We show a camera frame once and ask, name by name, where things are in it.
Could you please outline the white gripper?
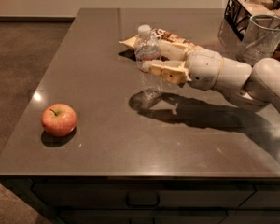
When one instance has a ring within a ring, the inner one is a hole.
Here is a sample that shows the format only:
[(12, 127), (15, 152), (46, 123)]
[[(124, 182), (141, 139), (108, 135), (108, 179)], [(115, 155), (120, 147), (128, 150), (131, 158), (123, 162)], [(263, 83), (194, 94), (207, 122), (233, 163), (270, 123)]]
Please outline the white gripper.
[(195, 50), (193, 43), (160, 42), (161, 56), (170, 61), (146, 61), (146, 71), (170, 83), (180, 85), (188, 82), (192, 88), (211, 90), (218, 78), (223, 57), (212, 50)]

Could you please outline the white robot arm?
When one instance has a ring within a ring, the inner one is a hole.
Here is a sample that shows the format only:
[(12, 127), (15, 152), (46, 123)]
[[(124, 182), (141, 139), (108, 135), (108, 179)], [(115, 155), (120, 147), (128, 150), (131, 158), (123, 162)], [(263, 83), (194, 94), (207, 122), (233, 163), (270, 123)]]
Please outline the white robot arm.
[(280, 62), (264, 58), (253, 65), (241, 63), (220, 53), (195, 47), (179, 50), (163, 44), (167, 59), (145, 61), (144, 70), (170, 83), (213, 90), (231, 104), (253, 112), (272, 105), (280, 114)]

